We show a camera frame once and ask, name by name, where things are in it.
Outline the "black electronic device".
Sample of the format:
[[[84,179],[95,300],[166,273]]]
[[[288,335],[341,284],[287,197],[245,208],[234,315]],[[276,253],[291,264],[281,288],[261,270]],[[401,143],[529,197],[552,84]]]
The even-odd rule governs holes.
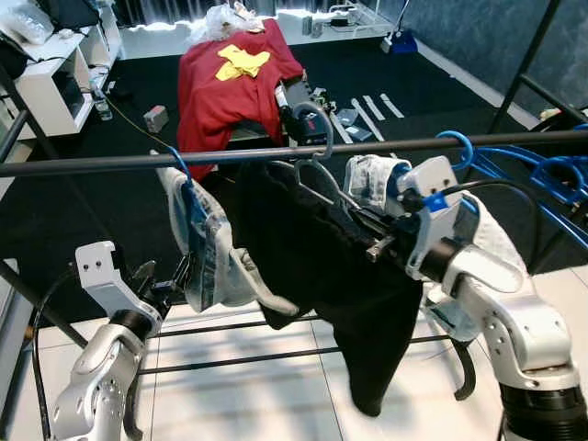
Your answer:
[[[297,144],[323,144],[321,125],[314,110],[303,107],[310,101],[310,86],[306,80],[289,80],[278,84],[276,101],[282,129]]]

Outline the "clear plastic bag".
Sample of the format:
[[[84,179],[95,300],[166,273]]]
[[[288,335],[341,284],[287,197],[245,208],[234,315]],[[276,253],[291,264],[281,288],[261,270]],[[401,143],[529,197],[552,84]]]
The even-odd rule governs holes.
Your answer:
[[[265,32],[262,17],[249,9],[241,0],[211,6],[200,24],[193,27],[188,43],[198,45],[202,42],[227,40],[236,32]]]

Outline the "blue small appliance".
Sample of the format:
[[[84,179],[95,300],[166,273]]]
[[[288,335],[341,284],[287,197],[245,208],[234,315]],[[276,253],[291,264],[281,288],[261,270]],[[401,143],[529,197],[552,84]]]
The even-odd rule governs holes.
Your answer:
[[[396,29],[379,42],[379,47],[383,53],[416,53],[417,41],[410,29]]]

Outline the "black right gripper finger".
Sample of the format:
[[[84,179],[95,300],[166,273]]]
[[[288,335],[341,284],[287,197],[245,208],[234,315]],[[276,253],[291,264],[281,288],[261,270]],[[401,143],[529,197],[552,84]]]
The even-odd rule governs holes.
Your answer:
[[[373,241],[373,235],[353,217],[352,209],[356,208],[356,203],[344,190],[323,189],[318,190],[318,194],[322,198],[321,218],[358,241]]]
[[[356,203],[352,209],[353,217],[360,222],[361,213],[377,213],[387,215],[385,207],[378,200],[373,200],[368,187],[368,176],[365,174],[345,174],[342,177],[328,174],[326,189],[341,189]]]

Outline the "white tape strip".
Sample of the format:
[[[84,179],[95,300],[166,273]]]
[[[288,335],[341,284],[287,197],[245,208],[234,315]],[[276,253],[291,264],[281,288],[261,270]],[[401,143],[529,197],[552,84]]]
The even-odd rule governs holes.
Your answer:
[[[403,113],[398,109],[398,107],[396,107],[393,104],[393,101],[390,100],[390,97],[387,96],[387,94],[379,94],[379,99],[381,99],[381,101],[383,102],[383,104],[385,104],[385,106],[387,107],[387,109],[390,110],[391,113],[393,113],[395,115],[396,118],[398,119],[403,119],[404,115]]]
[[[377,123],[374,123],[373,121],[371,121],[369,114],[367,114],[365,111],[365,107],[362,106],[360,104],[360,102],[358,102],[357,99],[350,100],[350,104],[353,105],[353,107],[354,107],[354,109],[356,109],[356,112],[358,113],[358,115],[360,115],[362,120],[365,121],[365,125],[367,126],[367,130],[369,130],[370,133],[375,136],[375,139],[377,139],[379,141],[385,141],[385,139],[383,139],[381,131],[379,131],[379,126],[377,125]]]
[[[369,106],[369,108],[371,110],[371,114],[373,114],[374,117],[378,119],[378,121],[386,121],[387,120],[386,115],[383,114],[381,109],[379,109],[379,105],[377,104],[377,102],[375,102],[373,97],[364,96],[364,100],[365,100],[367,106]]]

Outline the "grey wire clothes hanger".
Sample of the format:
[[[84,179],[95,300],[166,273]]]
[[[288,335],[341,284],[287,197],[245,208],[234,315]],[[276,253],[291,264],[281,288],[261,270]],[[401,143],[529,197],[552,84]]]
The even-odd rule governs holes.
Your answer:
[[[324,143],[321,144],[320,151],[311,153],[310,158],[295,160],[291,164],[295,184],[293,192],[302,200],[306,200],[308,205],[315,209],[322,209],[322,198],[318,194],[318,190],[327,188],[326,177],[331,174],[331,171],[326,167],[324,161],[331,159],[334,153],[335,133],[331,115],[323,106],[312,101],[303,102],[301,105],[314,110],[316,120],[321,125]],[[374,241],[362,241],[362,243],[372,244]]]

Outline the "yellow cloth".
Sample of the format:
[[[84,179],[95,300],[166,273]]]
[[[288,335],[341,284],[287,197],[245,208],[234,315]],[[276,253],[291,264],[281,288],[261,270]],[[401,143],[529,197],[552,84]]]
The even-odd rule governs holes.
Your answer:
[[[251,54],[235,45],[223,47],[217,55],[224,60],[215,73],[215,77],[220,81],[228,81],[240,76],[257,77],[261,68],[270,60],[269,51]]]

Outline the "black metal pole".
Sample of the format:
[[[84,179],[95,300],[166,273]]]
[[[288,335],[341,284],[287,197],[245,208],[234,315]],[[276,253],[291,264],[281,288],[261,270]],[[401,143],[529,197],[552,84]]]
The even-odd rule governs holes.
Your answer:
[[[491,125],[489,125],[487,129],[488,134],[493,134],[497,131],[497,127],[499,127],[500,123],[504,121],[505,117],[511,112],[511,106],[515,100],[516,94],[518,93],[518,89],[520,89],[521,85],[524,84],[524,79],[526,77],[526,71],[532,64],[535,55],[537,55],[538,50],[542,45],[542,40],[545,38],[547,30],[555,17],[556,12],[560,5],[562,4],[562,0],[548,0],[548,4],[546,5],[545,11],[541,16],[540,22],[538,22],[537,29],[533,34],[532,40],[530,40],[528,47],[526,47],[526,53],[524,54],[524,59],[518,63],[518,68],[513,76],[512,83],[507,88],[507,92],[505,92],[503,96],[503,101],[501,104],[497,106],[494,118],[492,118]]]

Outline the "black clothes rack rail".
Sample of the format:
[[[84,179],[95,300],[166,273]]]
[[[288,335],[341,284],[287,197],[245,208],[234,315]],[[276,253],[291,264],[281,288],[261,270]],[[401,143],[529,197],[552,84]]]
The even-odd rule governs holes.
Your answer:
[[[470,144],[547,144],[588,142],[588,131],[521,131],[521,133],[499,133],[473,135]],[[364,143],[336,144],[333,154],[403,153],[432,150],[462,150],[462,141],[441,138],[403,141],[375,141]],[[311,158],[323,147],[269,148],[269,150],[232,150],[206,153],[185,153],[182,160],[187,165],[236,164],[253,161],[287,160]],[[0,164],[0,177],[21,177],[55,174],[89,174],[117,171],[138,171],[176,165],[173,156],[167,154],[106,156],[106,158],[73,158],[25,163]]]

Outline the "black clothes rack frame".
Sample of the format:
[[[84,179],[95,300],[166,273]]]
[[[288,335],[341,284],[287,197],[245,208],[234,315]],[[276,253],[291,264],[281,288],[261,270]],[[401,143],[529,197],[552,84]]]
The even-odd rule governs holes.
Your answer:
[[[48,412],[48,404],[45,393],[45,381],[43,381],[43,375],[40,364],[40,345],[37,342],[40,328],[39,323],[41,320],[46,319],[51,321],[55,327],[62,329],[63,334],[66,334],[68,339],[75,345],[79,345],[81,348],[86,348],[89,341],[85,337],[81,336],[79,332],[73,328],[70,322],[60,319],[60,316],[56,315],[54,311],[50,311],[48,308],[48,302],[53,298],[53,294],[56,289],[67,280],[75,280],[77,278],[74,273],[74,268],[68,266],[64,272],[60,274],[58,280],[51,285],[51,288],[46,293],[39,293],[34,288],[30,288],[27,285],[27,281],[13,268],[12,264],[7,261],[0,261],[0,278],[3,278],[5,282],[12,289],[21,295],[21,298],[32,303],[33,315],[30,319],[29,332],[30,336],[27,337],[29,344],[32,345],[32,365],[33,377],[34,377],[34,390],[38,396],[38,411],[40,417],[40,429],[42,430],[43,441],[55,441],[53,437],[53,430],[51,430],[51,415]],[[453,396],[458,401],[465,401],[473,395],[476,387],[476,373],[474,368],[473,357],[471,357],[468,349],[467,342],[460,342],[453,339],[452,336],[445,334],[427,335],[424,337],[414,337],[411,344],[423,344],[424,342],[449,342],[452,345],[452,350],[457,354],[459,366],[462,369],[462,382],[458,389],[454,391]],[[339,347],[323,347],[316,349],[307,350],[294,350],[294,352],[285,352],[278,354],[269,354],[269,356],[247,356],[239,358],[226,358],[226,360],[218,361],[207,361],[200,362],[200,364],[184,364],[169,367],[152,367],[142,368],[140,367],[141,360],[139,358],[133,358],[131,360],[130,367],[130,379],[127,379],[126,385],[129,389],[123,391],[120,394],[120,398],[129,403],[134,403],[136,400],[136,381],[142,375],[152,374],[163,374],[173,373],[173,371],[192,371],[205,368],[220,368],[242,364],[257,364],[257,362],[266,362],[272,360],[278,360],[279,358],[294,358],[303,356],[326,356],[326,354],[339,353]]]

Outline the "red cloth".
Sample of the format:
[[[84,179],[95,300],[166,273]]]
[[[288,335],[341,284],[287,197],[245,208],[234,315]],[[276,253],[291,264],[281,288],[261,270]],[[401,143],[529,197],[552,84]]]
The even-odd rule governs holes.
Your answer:
[[[222,151],[230,143],[232,127],[247,120],[261,123],[276,144],[285,142],[276,88],[302,77],[305,68],[291,54],[278,23],[265,18],[262,25],[262,32],[235,32],[226,40],[195,43],[181,55],[176,132],[179,152]],[[251,55],[269,53],[269,60],[261,64],[257,75],[222,81],[217,72],[227,60],[220,51],[228,46]]]

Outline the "small grey box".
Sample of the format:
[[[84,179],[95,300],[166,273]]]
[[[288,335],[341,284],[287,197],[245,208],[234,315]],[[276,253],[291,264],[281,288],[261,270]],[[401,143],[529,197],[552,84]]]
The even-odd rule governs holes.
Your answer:
[[[143,113],[142,120],[148,133],[159,134],[168,125],[171,118],[169,118],[168,110],[165,106],[155,105]]]

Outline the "black garment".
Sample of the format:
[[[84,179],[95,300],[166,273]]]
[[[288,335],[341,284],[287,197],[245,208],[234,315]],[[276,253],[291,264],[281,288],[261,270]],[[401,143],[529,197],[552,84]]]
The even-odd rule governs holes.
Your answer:
[[[226,210],[232,239],[247,249],[265,285],[294,303],[291,314],[262,308],[269,326],[281,329],[308,311],[330,323],[350,399],[362,414],[379,416],[414,334],[423,282],[390,257],[370,261],[370,236],[341,226],[333,207],[299,188],[282,165],[222,165],[201,182]]]

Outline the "white shelf unit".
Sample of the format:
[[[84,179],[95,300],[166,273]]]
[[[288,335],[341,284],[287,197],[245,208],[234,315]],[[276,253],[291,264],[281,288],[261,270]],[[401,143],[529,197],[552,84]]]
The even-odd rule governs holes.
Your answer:
[[[26,67],[14,88],[47,136],[79,133],[94,110],[92,91],[121,58],[113,0],[0,0],[0,43],[14,43]]]

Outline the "blue plastic hanger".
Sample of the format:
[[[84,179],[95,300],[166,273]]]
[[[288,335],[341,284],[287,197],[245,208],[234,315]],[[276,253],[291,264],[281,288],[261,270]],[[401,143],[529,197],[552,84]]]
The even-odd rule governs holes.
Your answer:
[[[474,147],[473,143],[470,142],[470,139],[465,134],[454,130],[441,131],[436,137],[458,140],[458,144],[461,146],[461,154],[459,155],[458,163],[452,167],[454,171],[474,168],[475,171],[482,172],[492,179],[504,179],[503,172],[489,159],[489,154],[497,153],[521,161],[521,163],[533,165],[532,174],[528,178],[530,184],[534,188],[541,189],[542,192],[553,195],[554,198],[557,198],[562,203],[587,201],[587,193],[585,193],[587,192],[587,181],[585,181],[584,165],[579,158],[571,158],[570,156],[545,158],[545,156],[518,147],[516,144]],[[549,168],[554,167],[554,165],[563,165],[564,168],[571,171],[572,176],[574,176],[575,185],[567,187],[564,184],[559,184],[555,180],[554,174],[549,171]]]
[[[489,160],[489,156],[497,154],[529,165],[530,182],[559,202],[575,205],[587,201],[587,155],[543,156],[516,144],[475,147],[473,152],[479,160]]]
[[[203,232],[203,222],[209,214],[203,209],[198,193],[198,185],[190,173],[188,165],[181,159],[176,147],[167,147],[176,165],[160,169],[161,185],[171,201],[169,214],[176,242],[185,254],[195,253],[205,247],[207,235]]]

